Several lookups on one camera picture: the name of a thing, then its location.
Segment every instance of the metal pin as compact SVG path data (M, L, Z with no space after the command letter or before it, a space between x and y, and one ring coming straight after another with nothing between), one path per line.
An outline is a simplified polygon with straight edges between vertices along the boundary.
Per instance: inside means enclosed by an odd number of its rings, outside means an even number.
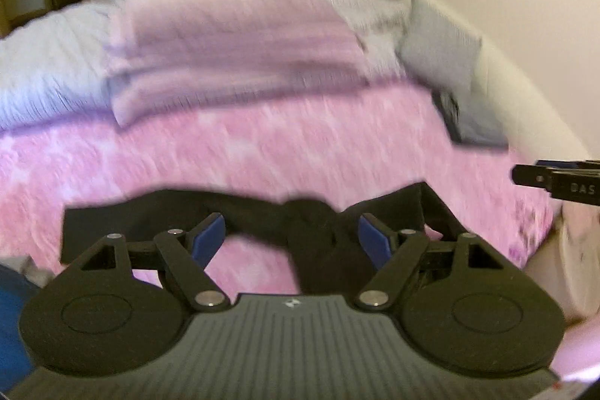
M389 297L386 292L380 290L368 290L361 293L361 296L358 297L358 299L365 305L379 307L388 303Z
M205 307L214 307L225 301L225 295L215 290L206 290L196 295L196 303Z

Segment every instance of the gray ribbed plate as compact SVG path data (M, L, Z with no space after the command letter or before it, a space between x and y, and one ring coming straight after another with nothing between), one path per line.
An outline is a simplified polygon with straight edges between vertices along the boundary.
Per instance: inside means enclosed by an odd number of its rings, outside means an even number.
M38 368L10 400L526 400L549 371L488 380L445 371L416 354L386 316L340 296L243 295L196 316L160 359L107 378Z

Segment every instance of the black fabric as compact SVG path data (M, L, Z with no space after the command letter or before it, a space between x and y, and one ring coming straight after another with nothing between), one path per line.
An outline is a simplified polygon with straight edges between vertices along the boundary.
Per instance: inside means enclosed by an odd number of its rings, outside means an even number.
M364 213L375 215L394 230L423 231L427 224L446 240L466 231L425 182L360 202L341 213L314 198L276 204L205 190L167 189L112 205L66 209L61 261L68 264L112 232L124 234L128 241L147 241L166 229L188 231L212 212L225 217L228 234L249 234L288 250L305 294L352 296L374 276L357 234Z

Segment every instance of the white duvet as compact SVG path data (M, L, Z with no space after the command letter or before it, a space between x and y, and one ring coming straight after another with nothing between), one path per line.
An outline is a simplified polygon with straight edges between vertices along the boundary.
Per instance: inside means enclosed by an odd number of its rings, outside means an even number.
M0 130L110 106L104 44L115 7L77 4L0 40Z

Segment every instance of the pink bedsheet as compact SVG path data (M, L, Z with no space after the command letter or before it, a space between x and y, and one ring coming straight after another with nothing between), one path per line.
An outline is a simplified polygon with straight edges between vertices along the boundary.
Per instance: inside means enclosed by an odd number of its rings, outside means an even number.
M79 119L0 136L0 255L59 271L65 205L151 186L310 193L342 209L427 180L464 225L523 264L552 210L545 192L511 183L516 162L513 151L453 147L429 93L408 84L175 112L125 131ZM287 255L244 237L227 240L207 271L230 295L297 291Z

